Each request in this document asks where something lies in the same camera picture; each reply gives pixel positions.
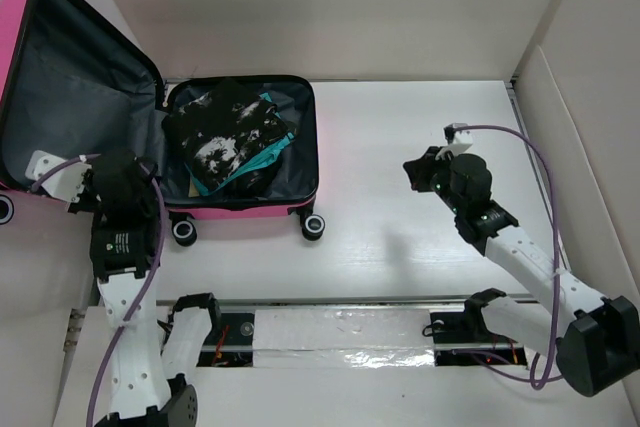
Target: open suitcase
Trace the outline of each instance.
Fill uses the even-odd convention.
[[[28,190],[32,182],[25,171],[36,150],[71,158],[125,147],[157,162],[181,245],[196,239],[191,219],[293,212],[305,238],[320,238],[324,220],[313,214],[319,180],[315,99],[311,85],[299,77],[234,78],[255,93],[269,94],[279,115],[296,126],[295,141],[281,153],[282,166],[263,194],[188,197],[189,173],[169,152],[161,122],[222,80],[188,80],[166,95],[153,62],[84,0],[1,0],[0,188]],[[0,196],[0,224],[12,215],[12,202]]]

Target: suitcase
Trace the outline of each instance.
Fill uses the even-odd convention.
[[[1,0],[0,188],[27,192],[25,170],[36,150],[71,158],[125,147],[158,164],[172,232],[181,245],[195,242],[193,219],[294,212],[305,238],[319,239],[325,224],[313,213],[319,180],[315,99],[300,77],[234,77],[268,94],[279,115],[295,125],[295,141],[282,152],[282,165],[261,196],[188,196],[189,172],[167,148],[161,122],[222,80],[187,80],[167,95],[153,62],[84,0]],[[69,210],[85,208],[71,203]],[[13,211],[2,195],[0,224]]]

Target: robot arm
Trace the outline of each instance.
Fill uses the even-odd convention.
[[[546,355],[552,322],[554,277],[559,277],[556,364],[579,393],[593,396],[640,368],[638,312],[624,297],[608,299],[568,270],[553,269],[551,259],[527,236],[518,221],[491,199],[492,177],[460,125],[445,128],[448,145],[430,147],[406,162],[413,190],[435,192],[455,214],[460,236],[514,276],[546,309],[520,306],[490,289],[465,302],[471,329],[517,339]]]
[[[197,396],[190,381],[205,338],[220,327],[218,303],[212,294],[179,299],[161,351],[153,275],[164,206],[152,186],[155,169],[129,151],[79,160],[54,172],[69,162],[36,152],[26,174],[37,180],[36,189],[41,185],[52,197],[70,205],[84,202],[95,212],[90,257],[113,335],[113,350],[105,357],[106,362],[111,356],[110,414],[97,426],[194,427]],[[148,290],[137,299],[147,282]]]

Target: screw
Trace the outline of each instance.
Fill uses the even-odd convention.
[[[245,322],[240,326],[240,333],[245,337],[253,335],[253,324],[251,322]]]

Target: teal fabric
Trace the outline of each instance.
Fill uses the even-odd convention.
[[[268,93],[260,94],[260,97],[262,97],[265,100],[268,100],[269,102],[273,102]],[[286,146],[288,146],[292,142],[292,140],[293,140],[293,134],[289,133],[278,142],[271,144],[269,147],[264,149],[262,152],[260,152],[258,155],[253,157],[246,164],[244,164],[242,167],[236,170],[233,173],[233,175],[231,175],[227,180],[225,180],[222,184],[220,184],[218,188],[214,191],[208,190],[198,179],[196,179],[193,176],[193,173],[189,170],[189,173],[191,174],[191,180],[193,181],[193,185],[195,186],[196,189],[198,189],[198,192],[200,192],[200,195],[205,196],[205,195],[214,194],[215,192],[224,188],[224,186],[227,185],[229,182],[240,177],[241,175],[244,175],[247,172],[251,172],[252,170],[264,169],[265,167],[268,167],[269,165],[273,164],[276,160],[278,160],[278,156],[280,155],[280,152],[282,152],[282,150]]]

